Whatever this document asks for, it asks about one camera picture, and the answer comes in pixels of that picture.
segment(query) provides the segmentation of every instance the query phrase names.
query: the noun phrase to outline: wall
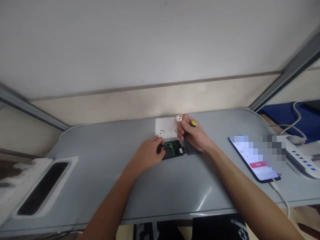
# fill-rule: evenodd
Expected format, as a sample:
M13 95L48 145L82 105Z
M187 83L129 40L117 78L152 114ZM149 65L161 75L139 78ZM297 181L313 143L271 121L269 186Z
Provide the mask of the wall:
M267 104L320 99L320 69L306 71L280 91Z
M281 70L319 25L318 0L0 0L0 82L34 99Z
M248 107L279 75L75 96L32 104L69 125Z
M0 110L0 132L0 148L36 156L45 156L62 133L11 107ZM2 155L0 159L25 161Z

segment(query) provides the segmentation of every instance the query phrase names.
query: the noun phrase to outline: black slot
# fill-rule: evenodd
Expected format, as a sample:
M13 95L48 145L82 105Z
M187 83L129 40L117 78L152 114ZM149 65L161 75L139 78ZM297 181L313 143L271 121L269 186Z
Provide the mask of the black slot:
M67 166L68 163L66 162L53 164L43 179L32 191L27 200L23 203L21 208L18 210L18 215L35 214Z

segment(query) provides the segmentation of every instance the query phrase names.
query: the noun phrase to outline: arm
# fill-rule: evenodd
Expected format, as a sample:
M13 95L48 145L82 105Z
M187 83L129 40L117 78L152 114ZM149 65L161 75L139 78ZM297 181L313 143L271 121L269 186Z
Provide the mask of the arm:
M136 154L125 167L119 180L93 215L80 240L114 240L131 188L137 177L147 168L161 162L165 150L156 153L163 138L155 136L141 144Z
M181 140L186 137L196 149L209 156L237 210L258 239L303 240L278 206L209 139L202 126L197 121L196 128L189 125L192 120L196 121L183 115L182 122L178 122L178 137Z

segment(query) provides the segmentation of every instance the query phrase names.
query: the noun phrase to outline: power strip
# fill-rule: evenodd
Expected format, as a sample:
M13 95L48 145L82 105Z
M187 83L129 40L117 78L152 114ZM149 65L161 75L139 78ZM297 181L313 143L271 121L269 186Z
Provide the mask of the power strip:
M288 139L286 139L286 156L288 165L301 177L320 178L320 168Z

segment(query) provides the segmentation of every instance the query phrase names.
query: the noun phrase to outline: smartphone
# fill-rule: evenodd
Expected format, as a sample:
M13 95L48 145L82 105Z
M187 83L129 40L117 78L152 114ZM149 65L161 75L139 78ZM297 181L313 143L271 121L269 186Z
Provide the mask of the smartphone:
M273 179L281 179L281 177L274 170L272 170L271 167L268 167L263 162L258 161L257 155L251 155L247 151L245 151L245 149L239 147L231 140L230 142L234 146L242 160L246 163L247 167L250 169L251 173L254 175L258 182L265 183L272 182Z

